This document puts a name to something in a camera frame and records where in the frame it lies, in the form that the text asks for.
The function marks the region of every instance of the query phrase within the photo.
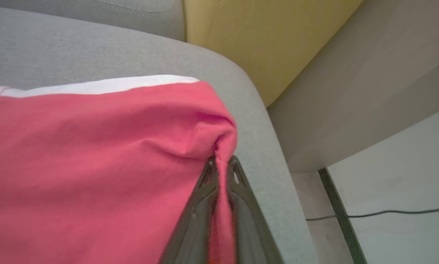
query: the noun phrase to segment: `black cable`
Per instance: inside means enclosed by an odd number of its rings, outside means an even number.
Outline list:
[[[439,212],[439,208],[429,209],[429,210],[422,210],[422,211],[384,210],[384,211],[375,212],[375,213],[357,214],[357,215],[354,215],[354,216],[347,216],[347,217],[348,218],[363,218],[363,217],[372,217],[372,216],[386,214],[386,213],[417,215],[417,214],[428,214],[428,213],[434,213],[434,212]],[[310,219],[306,219],[306,221],[317,221],[317,220],[329,219],[329,218],[332,218],[332,217],[336,217],[336,216],[333,215],[333,216],[326,216],[326,217],[310,218]]]

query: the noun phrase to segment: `wall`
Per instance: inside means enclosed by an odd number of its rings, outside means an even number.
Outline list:
[[[328,169],[349,215],[439,207],[439,112]],[[351,222],[369,264],[439,263],[439,212]]]
[[[268,112],[291,172],[439,111],[439,0],[365,0]]]

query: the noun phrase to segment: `gray sofa armrest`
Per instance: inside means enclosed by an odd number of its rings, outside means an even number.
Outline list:
[[[185,40],[182,0],[0,0],[0,7]]]

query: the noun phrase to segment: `beige wall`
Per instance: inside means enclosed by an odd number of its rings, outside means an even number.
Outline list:
[[[268,110],[291,172],[438,112],[439,0],[365,0]]]

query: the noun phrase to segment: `gray sofa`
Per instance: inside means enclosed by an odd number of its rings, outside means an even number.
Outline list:
[[[283,153],[251,80],[225,57],[179,41],[184,38],[183,22],[177,25],[180,1],[152,0],[152,10],[172,12],[172,19],[142,11],[144,15],[128,13],[128,6],[137,1],[125,2],[119,4],[125,9],[110,11],[115,4],[102,5],[102,0],[0,1],[0,6],[11,8],[0,7],[0,85],[31,89],[155,74],[208,82],[236,119],[239,142],[235,154],[285,263],[317,263]],[[142,8],[150,10],[149,2]]]

